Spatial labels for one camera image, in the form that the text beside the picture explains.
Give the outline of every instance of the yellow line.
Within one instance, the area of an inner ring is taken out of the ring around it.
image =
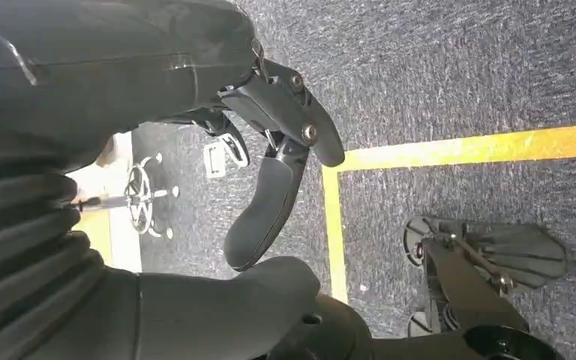
[[[339,176],[334,168],[323,167],[323,196],[325,226],[328,230],[332,297],[347,304],[344,236],[341,228],[341,204],[339,202]]]
[[[332,296],[347,303],[338,174],[354,170],[576,158],[576,126],[500,133],[347,151],[335,168],[323,167]]]
[[[363,148],[346,152],[345,162],[335,169],[341,173],[562,158],[576,158],[576,126]]]

